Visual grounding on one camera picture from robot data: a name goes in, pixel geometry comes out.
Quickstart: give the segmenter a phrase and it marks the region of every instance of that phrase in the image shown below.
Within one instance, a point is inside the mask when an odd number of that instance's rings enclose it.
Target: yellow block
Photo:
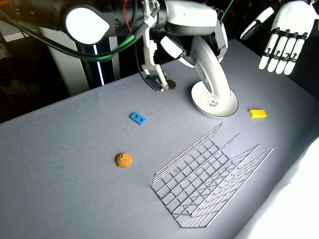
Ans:
[[[266,118],[267,113],[265,110],[249,110],[250,118]]]

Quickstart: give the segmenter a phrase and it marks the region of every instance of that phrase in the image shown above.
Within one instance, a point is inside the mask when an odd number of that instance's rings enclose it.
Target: brown round object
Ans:
[[[174,90],[176,88],[176,83],[175,81],[172,81],[172,80],[166,80],[167,84],[168,84],[168,88],[170,90]]]
[[[121,153],[116,156],[116,164],[121,168],[127,168],[132,163],[132,156],[128,153]]]

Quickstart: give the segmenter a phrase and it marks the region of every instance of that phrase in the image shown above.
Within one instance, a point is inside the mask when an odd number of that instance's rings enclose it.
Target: wire grid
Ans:
[[[230,159],[222,149],[239,134],[219,148],[212,138],[220,127],[154,175],[152,188],[183,228],[208,226],[273,150],[247,162],[256,145]]]

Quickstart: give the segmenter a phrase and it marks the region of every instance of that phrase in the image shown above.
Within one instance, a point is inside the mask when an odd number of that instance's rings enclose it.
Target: orange cookie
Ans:
[[[116,156],[115,162],[119,167],[127,168],[132,163],[132,156],[128,153],[121,153]]]

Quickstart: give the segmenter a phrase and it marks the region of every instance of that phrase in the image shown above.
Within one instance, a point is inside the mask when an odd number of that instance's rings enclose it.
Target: white plate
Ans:
[[[219,99],[218,104],[213,106],[215,105],[213,95],[202,81],[193,86],[191,96],[196,107],[208,116],[223,118],[233,115],[238,109],[238,100],[232,91],[230,91],[230,99]]]

